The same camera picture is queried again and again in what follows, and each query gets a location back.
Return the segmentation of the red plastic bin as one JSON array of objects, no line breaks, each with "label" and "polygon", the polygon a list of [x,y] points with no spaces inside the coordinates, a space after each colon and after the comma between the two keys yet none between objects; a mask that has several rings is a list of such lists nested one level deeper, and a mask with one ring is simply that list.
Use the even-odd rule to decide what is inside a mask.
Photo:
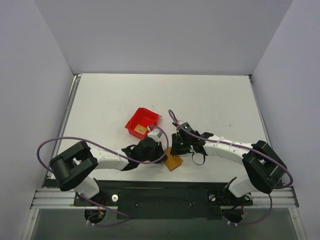
[{"label": "red plastic bin", "polygon": [[139,107],[136,112],[133,114],[131,119],[127,122],[125,125],[125,128],[127,129],[128,133],[140,140],[143,140],[149,130],[145,134],[140,134],[136,131],[134,131],[134,128],[136,125],[144,126],[148,129],[148,126],[150,125],[158,125],[159,120],[162,116],[160,114],[157,114],[147,108]]}]

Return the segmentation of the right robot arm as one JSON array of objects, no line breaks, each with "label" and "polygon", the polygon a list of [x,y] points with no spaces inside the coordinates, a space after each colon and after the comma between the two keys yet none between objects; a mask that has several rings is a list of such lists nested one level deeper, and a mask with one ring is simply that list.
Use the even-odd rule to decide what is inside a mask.
[{"label": "right robot arm", "polygon": [[223,198],[230,205],[251,192],[270,194],[286,173],[286,165],[265,141],[241,143],[210,132],[200,134],[182,120],[172,124],[176,133],[171,135],[171,155],[200,154],[203,161],[219,157],[244,167],[246,174],[233,177],[225,186]]}]

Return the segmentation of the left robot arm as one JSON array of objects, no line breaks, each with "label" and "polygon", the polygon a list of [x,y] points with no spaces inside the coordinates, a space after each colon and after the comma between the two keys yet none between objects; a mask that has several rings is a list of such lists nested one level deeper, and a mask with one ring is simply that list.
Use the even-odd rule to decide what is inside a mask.
[{"label": "left robot arm", "polygon": [[93,170],[130,171],[140,164],[161,163],[168,157],[162,143],[151,137],[145,137],[138,144],[132,144],[116,154],[109,151],[90,148],[85,141],[79,141],[63,151],[49,162],[61,191],[74,190],[85,196],[92,206],[103,200],[98,181],[90,177]]}]

